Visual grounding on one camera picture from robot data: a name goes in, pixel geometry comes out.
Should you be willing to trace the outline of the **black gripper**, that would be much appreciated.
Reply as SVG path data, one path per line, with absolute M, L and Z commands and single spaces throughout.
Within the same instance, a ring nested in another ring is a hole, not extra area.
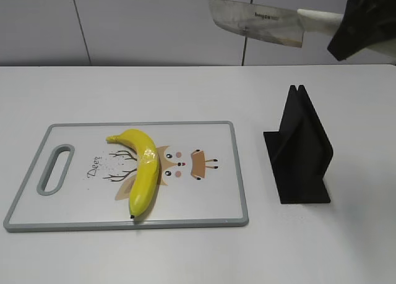
M 395 0 L 347 0 L 343 21 L 327 50 L 343 61 L 362 49 L 395 38 Z

